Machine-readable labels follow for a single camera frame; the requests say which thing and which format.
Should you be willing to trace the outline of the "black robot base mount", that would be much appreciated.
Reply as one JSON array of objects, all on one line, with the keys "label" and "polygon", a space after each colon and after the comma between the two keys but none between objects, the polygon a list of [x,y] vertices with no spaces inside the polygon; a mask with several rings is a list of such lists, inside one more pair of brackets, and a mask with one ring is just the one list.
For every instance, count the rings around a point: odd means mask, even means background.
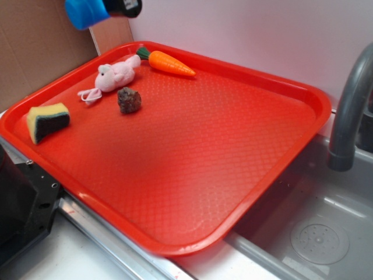
[{"label": "black robot base mount", "polygon": [[50,234],[60,183],[34,162],[14,163],[1,148],[1,267]]}]

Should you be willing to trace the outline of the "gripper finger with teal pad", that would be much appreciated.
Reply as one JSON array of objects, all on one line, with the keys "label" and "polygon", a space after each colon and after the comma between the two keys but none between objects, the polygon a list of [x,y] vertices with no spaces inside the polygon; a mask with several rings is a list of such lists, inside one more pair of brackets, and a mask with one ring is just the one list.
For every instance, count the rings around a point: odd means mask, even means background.
[{"label": "gripper finger with teal pad", "polygon": [[110,16],[136,18],[142,11],[142,0],[103,0],[104,7]]}]

